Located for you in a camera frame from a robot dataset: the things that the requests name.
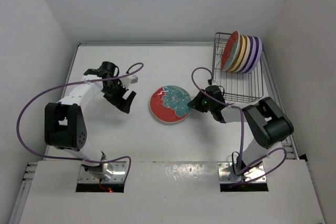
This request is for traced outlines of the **red floral plate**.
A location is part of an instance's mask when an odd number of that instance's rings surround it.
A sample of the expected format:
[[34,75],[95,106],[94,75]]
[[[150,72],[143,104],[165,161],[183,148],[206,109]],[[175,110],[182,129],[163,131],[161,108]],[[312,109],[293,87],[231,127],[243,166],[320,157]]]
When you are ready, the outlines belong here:
[[156,90],[149,100],[149,108],[153,116],[166,124],[176,124],[186,119],[191,111],[188,103],[190,94],[179,86],[162,86]]
[[238,50],[240,46],[240,33],[239,31],[234,31],[223,50],[222,60],[221,60],[221,69],[227,71],[232,65],[233,61],[236,59]]

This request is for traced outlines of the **wire dish rack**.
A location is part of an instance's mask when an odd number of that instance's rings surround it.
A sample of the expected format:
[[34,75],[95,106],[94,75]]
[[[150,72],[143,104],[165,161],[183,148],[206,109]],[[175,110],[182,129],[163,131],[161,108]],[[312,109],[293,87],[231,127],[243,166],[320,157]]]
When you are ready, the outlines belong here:
[[221,59],[230,37],[229,33],[216,33],[213,47],[212,73],[214,81],[225,89],[225,100],[251,103],[264,96],[264,79],[261,59],[248,73],[225,72],[221,69]]

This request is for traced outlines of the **yellow plate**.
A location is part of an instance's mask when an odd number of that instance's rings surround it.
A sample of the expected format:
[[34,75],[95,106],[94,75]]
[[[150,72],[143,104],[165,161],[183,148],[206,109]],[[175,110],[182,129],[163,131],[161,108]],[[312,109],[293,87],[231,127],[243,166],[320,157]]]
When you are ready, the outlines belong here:
[[238,69],[241,62],[243,61],[245,51],[246,51],[246,46],[247,46],[246,36],[245,35],[240,35],[240,46],[239,46],[238,55],[237,55],[236,59],[234,60],[234,62],[229,67],[228,72],[236,71]]

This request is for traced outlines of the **cream plate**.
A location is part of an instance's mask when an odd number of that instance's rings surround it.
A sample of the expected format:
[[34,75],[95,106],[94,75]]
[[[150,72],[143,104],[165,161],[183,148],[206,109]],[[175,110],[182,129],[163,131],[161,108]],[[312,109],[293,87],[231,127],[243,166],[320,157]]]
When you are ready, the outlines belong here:
[[251,42],[250,37],[246,36],[246,35],[243,35],[243,37],[246,39],[246,48],[245,48],[245,52],[244,52],[244,57],[243,57],[242,61],[240,62],[240,65],[234,70],[235,72],[241,71],[243,69],[243,67],[245,66],[246,62],[248,61],[251,46],[252,46],[252,42]]

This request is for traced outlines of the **purple plate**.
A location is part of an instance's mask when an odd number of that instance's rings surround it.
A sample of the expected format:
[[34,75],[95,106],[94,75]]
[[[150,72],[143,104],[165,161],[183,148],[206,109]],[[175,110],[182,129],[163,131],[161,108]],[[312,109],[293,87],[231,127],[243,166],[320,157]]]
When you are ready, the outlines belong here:
[[245,71],[245,73],[250,73],[254,70],[254,68],[257,66],[257,64],[260,61],[261,53],[262,53],[262,41],[259,37],[255,37],[255,40],[257,42],[258,48],[256,49],[255,57],[252,62],[252,64],[249,66],[249,68]]
[[247,61],[245,62],[242,69],[240,70],[241,73],[247,72],[252,67],[252,65],[255,61],[256,53],[257,53],[258,48],[259,48],[258,39],[256,39],[253,36],[248,36],[248,38],[250,40],[250,51],[249,51],[249,54],[248,54]]

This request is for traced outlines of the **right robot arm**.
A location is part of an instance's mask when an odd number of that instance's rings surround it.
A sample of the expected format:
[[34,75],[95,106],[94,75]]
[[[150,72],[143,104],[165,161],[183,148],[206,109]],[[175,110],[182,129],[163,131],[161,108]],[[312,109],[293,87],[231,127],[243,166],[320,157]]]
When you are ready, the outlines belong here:
[[258,166],[275,152],[283,152],[283,158],[278,165],[265,172],[266,175],[277,170],[286,160],[285,148],[274,146],[289,137],[294,132],[294,127],[272,98],[266,97],[247,106],[227,103],[221,88],[212,85],[200,89],[197,96],[188,103],[188,107],[202,113],[210,112],[219,123],[229,122],[225,114],[230,109],[238,110],[237,120],[242,124],[239,151],[231,155],[235,176],[243,177],[248,170]]

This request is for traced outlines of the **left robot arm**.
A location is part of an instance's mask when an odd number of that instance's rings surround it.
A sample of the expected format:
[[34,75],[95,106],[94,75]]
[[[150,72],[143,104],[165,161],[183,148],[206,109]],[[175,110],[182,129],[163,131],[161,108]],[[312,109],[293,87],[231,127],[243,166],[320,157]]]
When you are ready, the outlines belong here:
[[104,61],[97,69],[88,69],[81,83],[61,100],[45,107],[45,142],[82,161],[84,170],[100,181],[109,181],[113,166],[103,151],[88,140],[83,117],[85,108],[99,93],[121,112],[128,114],[136,92],[129,86],[137,83],[137,76],[128,71],[119,77],[119,67]]

